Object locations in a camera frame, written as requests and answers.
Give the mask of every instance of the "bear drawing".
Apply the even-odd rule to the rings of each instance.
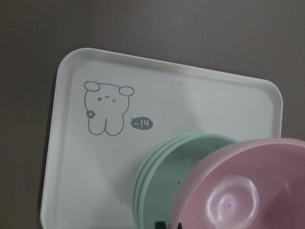
[[[132,87],[86,81],[84,84],[88,129],[93,135],[106,132],[116,136],[124,128],[124,114],[129,107]]]

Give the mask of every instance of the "pink plastic bowl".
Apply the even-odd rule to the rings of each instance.
[[[305,142],[232,144],[204,158],[174,200],[169,229],[304,229]]]

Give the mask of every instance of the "white plastic tray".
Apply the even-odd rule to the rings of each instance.
[[[57,74],[42,225],[134,229],[133,180],[154,147],[186,132],[279,137],[282,109],[279,90],[266,80],[75,50]]]

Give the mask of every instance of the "stack of green plates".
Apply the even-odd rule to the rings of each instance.
[[[139,168],[132,193],[132,213],[138,229],[153,229],[169,220],[180,184],[208,154],[236,141],[221,135],[186,133],[157,146]]]

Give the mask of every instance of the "gray table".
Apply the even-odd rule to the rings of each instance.
[[[54,81],[93,47],[267,79],[305,140],[305,1],[1,1],[0,228],[40,229]]]

